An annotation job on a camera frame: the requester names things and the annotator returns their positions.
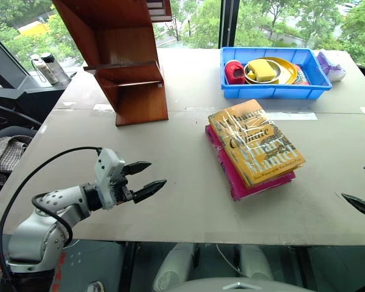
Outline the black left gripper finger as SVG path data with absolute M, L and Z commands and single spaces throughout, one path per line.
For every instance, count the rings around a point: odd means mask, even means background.
M 135 175 L 137 173 L 142 172 L 149 166 L 151 166 L 151 163 L 147 161 L 134 162 L 132 164 L 125 165 L 121 171 L 121 174 L 123 176 Z
M 146 200 L 147 198 L 153 196 L 156 192 L 158 192 L 163 186 L 166 184 L 167 180 L 162 179 L 158 181 L 153 181 L 146 186 L 143 186 L 141 190 L 138 190 L 133 193 L 133 201 L 135 204 Z

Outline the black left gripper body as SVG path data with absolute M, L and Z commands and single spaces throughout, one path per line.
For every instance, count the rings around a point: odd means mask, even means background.
M 122 169 L 115 172 L 110 178 L 110 193 L 115 200 L 115 205 L 131 201 L 133 199 L 133 191 L 127 187 L 127 176 L 131 175 L 130 169 Z

